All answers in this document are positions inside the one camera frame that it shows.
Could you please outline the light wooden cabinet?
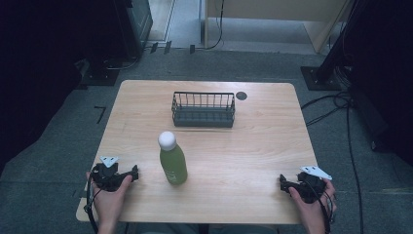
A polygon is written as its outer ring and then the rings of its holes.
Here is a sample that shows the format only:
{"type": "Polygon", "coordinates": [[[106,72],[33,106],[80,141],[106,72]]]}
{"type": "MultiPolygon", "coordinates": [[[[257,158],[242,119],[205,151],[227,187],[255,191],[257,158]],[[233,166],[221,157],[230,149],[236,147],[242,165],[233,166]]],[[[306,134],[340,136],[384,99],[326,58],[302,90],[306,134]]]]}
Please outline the light wooden cabinet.
{"type": "Polygon", "coordinates": [[[211,18],[303,21],[316,53],[352,0],[200,0],[204,10],[204,46],[208,46],[211,18]]]}

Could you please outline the dark wire basket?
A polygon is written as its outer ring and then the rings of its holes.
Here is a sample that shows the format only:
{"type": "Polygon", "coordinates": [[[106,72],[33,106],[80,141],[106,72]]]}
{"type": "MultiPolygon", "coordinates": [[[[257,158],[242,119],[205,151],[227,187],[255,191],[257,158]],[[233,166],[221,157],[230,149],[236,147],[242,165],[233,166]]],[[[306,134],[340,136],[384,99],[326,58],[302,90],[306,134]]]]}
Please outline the dark wire basket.
{"type": "Polygon", "coordinates": [[[174,92],[171,104],[175,127],[232,128],[233,93],[174,92]]]}

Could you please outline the black metal stand base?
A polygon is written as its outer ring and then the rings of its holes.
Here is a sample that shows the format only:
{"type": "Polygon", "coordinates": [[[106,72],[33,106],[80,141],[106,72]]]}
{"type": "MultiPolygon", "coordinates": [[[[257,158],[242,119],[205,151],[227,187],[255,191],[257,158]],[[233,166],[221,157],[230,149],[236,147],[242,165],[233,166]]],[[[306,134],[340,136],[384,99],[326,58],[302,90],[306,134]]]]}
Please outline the black metal stand base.
{"type": "Polygon", "coordinates": [[[87,59],[80,60],[77,67],[82,75],[82,86],[114,86],[120,72],[107,62],[95,65],[87,59]]]}
{"type": "Polygon", "coordinates": [[[319,67],[301,66],[301,73],[309,91],[340,91],[338,80],[331,74],[324,74],[319,67]]]}

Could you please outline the black equipment case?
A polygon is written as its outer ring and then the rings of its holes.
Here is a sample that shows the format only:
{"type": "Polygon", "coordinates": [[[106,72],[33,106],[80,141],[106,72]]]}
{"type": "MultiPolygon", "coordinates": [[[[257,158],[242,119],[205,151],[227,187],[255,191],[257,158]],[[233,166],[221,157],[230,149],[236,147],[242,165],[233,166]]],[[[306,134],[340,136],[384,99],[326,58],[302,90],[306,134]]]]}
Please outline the black equipment case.
{"type": "Polygon", "coordinates": [[[114,0],[128,59],[138,59],[153,25],[149,0],[114,0]]]}

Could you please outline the person's left hand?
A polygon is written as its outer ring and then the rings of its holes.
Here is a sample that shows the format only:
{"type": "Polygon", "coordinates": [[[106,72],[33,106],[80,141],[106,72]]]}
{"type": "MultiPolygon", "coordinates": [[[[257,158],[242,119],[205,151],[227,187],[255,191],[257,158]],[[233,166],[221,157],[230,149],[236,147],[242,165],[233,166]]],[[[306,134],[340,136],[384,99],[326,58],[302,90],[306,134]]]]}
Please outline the person's left hand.
{"type": "Polygon", "coordinates": [[[94,208],[97,213],[98,226],[104,224],[117,224],[123,210],[126,192],[131,185],[132,177],[127,175],[121,186],[114,192],[102,190],[97,191],[97,186],[93,184],[94,189],[94,208]]]}

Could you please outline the person's right hand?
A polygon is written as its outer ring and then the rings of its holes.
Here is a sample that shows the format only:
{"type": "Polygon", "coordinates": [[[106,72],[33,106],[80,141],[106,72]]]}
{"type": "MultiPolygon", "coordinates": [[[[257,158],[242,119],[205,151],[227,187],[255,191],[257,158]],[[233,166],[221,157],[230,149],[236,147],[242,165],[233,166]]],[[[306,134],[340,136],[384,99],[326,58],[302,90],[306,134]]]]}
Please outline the person's right hand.
{"type": "Polygon", "coordinates": [[[307,204],[302,200],[296,189],[290,189],[290,196],[299,211],[301,223],[306,232],[311,230],[326,231],[326,225],[329,224],[328,218],[337,209],[335,188],[330,180],[325,179],[324,182],[326,186],[323,195],[320,197],[320,203],[307,204]]]}

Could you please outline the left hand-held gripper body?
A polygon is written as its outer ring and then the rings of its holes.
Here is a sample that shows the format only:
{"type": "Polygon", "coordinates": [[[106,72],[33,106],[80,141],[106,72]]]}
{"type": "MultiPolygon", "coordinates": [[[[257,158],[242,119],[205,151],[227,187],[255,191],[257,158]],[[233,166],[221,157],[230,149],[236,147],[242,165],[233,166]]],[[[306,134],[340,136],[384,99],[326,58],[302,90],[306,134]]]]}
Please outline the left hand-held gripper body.
{"type": "Polygon", "coordinates": [[[122,184],[124,178],[130,173],[118,173],[118,157],[101,156],[92,171],[92,178],[98,188],[114,192],[122,184]]]}

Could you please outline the green bottle with white cap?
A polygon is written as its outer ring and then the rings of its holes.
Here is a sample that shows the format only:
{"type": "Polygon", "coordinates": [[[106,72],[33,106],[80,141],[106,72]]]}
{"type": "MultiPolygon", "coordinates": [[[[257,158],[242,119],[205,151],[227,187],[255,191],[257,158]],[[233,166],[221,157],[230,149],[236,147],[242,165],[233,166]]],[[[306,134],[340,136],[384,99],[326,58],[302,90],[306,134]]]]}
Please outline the green bottle with white cap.
{"type": "Polygon", "coordinates": [[[174,185],[184,183],[188,176],[186,160],[174,133],[162,132],[158,137],[158,142],[160,161],[168,182],[174,185]]]}

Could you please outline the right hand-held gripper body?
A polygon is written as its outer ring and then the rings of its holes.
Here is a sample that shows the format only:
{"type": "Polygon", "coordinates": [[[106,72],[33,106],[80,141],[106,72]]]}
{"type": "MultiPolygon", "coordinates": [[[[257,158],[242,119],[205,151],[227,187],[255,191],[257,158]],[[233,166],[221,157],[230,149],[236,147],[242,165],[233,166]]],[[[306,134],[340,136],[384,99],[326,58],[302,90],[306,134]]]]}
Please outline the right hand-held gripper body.
{"type": "Polygon", "coordinates": [[[318,166],[303,166],[300,170],[301,173],[297,175],[300,196],[305,203],[314,203],[324,192],[324,180],[332,180],[332,176],[318,166]]]}

